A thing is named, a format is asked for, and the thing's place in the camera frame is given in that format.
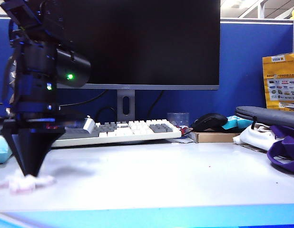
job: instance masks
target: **printed label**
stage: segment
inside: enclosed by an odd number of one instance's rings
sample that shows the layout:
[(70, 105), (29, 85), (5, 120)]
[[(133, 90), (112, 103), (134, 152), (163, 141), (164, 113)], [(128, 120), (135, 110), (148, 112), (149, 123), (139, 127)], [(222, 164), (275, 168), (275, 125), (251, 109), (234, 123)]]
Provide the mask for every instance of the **printed label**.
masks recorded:
[(285, 62), (285, 56), (272, 56), (272, 62)]
[(294, 101), (294, 78), (267, 79), (271, 101)]

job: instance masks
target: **black mouse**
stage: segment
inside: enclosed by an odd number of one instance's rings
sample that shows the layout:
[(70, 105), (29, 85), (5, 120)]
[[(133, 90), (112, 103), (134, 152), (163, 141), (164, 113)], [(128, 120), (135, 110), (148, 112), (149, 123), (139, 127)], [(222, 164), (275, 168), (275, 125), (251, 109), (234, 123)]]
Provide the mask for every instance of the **black mouse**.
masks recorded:
[(218, 113), (208, 113), (201, 116), (191, 125), (194, 132), (201, 132), (208, 128), (221, 127), (227, 123), (227, 118)]

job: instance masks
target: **black monitor screen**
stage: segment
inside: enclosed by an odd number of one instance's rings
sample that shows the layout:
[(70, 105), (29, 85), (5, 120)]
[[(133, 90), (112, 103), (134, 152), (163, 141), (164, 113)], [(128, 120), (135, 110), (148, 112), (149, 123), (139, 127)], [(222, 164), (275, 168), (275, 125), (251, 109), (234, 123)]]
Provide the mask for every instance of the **black monitor screen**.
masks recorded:
[(61, 2), (96, 88), (218, 88), (220, 0)]

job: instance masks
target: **purple strap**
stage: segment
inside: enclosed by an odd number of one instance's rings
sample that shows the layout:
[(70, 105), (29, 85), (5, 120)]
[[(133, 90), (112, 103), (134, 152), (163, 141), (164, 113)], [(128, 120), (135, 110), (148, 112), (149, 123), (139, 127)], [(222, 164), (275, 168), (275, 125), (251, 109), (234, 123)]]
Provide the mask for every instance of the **purple strap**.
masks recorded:
[[(294, 172), (294, 128), (285, 127), (280, 125), (273, 125), (270, 129), (274, 132), (276, 137), (283, 138), (283, 140), (275, 142), (267, 152), (267, 157), (272, 163), (279, 165), (280, 167)], [(292, 161), (289, 163), (281, 163), (274, 157), (283, 156), (290, 157)]]

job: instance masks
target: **white desk surface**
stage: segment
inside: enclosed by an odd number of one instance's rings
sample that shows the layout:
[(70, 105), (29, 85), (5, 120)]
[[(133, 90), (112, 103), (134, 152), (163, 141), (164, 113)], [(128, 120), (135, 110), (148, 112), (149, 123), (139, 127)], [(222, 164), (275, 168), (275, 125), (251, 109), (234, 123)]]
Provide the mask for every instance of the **white desk surface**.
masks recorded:
[[(0, 181), (18, 168), (0, 165)], [(294, 203), (294, 175), (233, 143), (160, 143), (58, 149), (31, 194), (0, 189), (0, 211), (130, 209)]]

